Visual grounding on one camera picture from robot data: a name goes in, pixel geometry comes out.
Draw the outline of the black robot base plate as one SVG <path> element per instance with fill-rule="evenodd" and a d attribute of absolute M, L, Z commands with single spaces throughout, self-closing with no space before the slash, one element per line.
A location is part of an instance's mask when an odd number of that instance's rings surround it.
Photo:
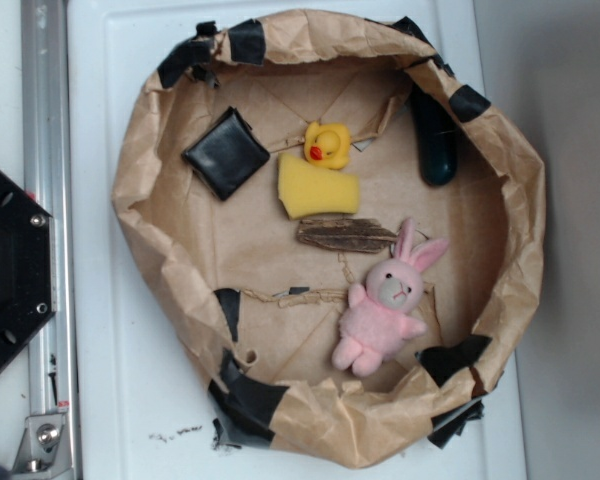
<path fill-rule="evenodd" d="M 54 313 L 51 215 L 0 170 L 0 374 Z"/>

